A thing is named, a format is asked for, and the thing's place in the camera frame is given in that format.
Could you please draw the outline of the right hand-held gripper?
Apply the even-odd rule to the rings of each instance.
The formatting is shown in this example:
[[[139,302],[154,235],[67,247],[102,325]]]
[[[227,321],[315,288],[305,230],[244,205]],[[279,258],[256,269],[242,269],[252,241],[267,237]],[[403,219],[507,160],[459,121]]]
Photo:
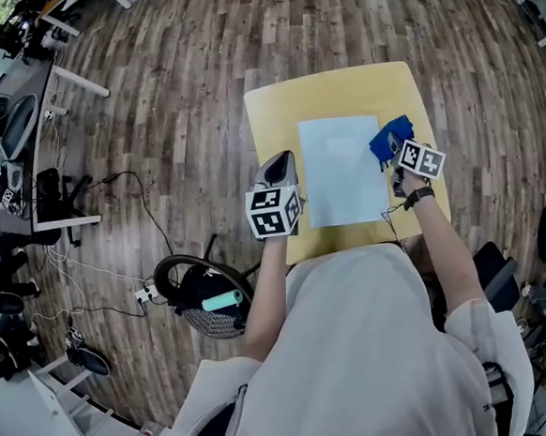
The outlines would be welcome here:
[[[393,132],[388,134],[388,144],[393,152],[391,184],[395,197],[405,197],[401,183],[404,169],[417,173],[427,178],[428,181],[440,179],[446,161],[444,153],[429,147],[427,144],[417,143],[409,139],[401,140]]]

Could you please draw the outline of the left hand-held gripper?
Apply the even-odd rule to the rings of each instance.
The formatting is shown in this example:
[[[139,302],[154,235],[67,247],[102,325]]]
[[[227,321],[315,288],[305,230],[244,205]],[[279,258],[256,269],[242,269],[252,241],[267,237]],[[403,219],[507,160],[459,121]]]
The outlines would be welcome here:
[[[295,155],[284,150],[259,168],[245,196],[245,213],[258,239],[298,235],[305,200],[296,175]]]

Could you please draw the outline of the person's right hand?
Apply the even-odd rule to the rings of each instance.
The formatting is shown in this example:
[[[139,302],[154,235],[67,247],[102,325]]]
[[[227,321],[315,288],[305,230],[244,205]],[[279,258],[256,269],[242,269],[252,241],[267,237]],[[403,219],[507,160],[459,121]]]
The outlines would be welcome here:
[[[401,183],[405,196],[410,196],[417,189],[426,188],[430,184],[427,178],[406,169],[403,170]]]

